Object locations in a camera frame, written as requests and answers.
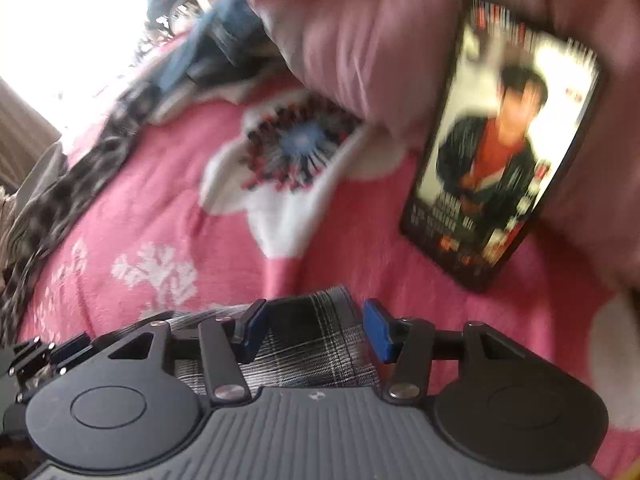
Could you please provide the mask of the black white plaid shirt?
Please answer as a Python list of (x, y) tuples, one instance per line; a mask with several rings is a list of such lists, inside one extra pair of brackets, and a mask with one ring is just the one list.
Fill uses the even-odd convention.
[(358, 307), (344, 287), (273, 301), (269, 330), (242, 364), (251, 392), (262, 387), (378, 388)]

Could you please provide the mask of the folded grey clothes stack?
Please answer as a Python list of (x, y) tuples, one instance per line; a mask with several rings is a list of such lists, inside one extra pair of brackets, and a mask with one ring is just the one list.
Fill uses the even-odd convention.
[(68, 169), (67, 156), (61, 142), (50, 145), (15, 194), (15, 208), (24, 209)]

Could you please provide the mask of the black white plaid garment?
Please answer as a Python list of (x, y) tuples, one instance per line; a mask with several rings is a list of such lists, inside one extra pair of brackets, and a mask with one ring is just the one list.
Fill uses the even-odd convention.
[(31, 200), (8, 236), (1, 295), (1, 342), (16, 341), (41, 267), (126, 162), (136, 136), (160, 102), (160, 89), (140, 81), (117, 101), (96, 144)]

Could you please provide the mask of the pink floral bed blanket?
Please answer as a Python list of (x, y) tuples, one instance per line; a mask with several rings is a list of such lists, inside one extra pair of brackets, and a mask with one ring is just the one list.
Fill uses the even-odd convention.
[(494, 326), (602, 396), (602, 476), (638, 460), (639, 324), (584, 254), (538, 223), (487, 292), (468, 292), (400, 234), (416, 154), (368, 127), (340, 136), (322, 116), (267, 138), (309, 168), (309, 181), (251, 188), (250, 137), (282, 107), (309, 107), (289, 74), (217, 91), (144, 128), (47, 258), (21, 337), (61, 342), (168, 310), (236, 312), (258, 298), (344, 287), (356, 306), (375, 297), (445, 330)]

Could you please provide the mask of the beige curtain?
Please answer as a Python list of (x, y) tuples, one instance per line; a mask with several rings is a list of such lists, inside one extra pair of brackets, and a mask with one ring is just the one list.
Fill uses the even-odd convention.
[(50, 122), (0, 82), (1, 183), (17, 190), (46, 149), (61, 139)]

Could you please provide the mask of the blue denim jeans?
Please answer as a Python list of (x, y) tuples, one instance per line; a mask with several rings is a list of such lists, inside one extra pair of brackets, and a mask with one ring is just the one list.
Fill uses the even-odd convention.
[(151, 81), (160, 96), (169, 96), (186, 82), (201, 88), (231, 84), (281, 61), (262, 19), (247, 0), (216, 0)]

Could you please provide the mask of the pink quilted comforter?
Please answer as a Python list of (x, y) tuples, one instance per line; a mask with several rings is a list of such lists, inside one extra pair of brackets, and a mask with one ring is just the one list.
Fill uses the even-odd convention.
[[(423, 143), (463, 0), (250, 0), (292, 73), (395, 136)], [(595, 50), (605, 86), (544, 207), (613, 280), (639, 281), (639, 0), (491, 0)]]

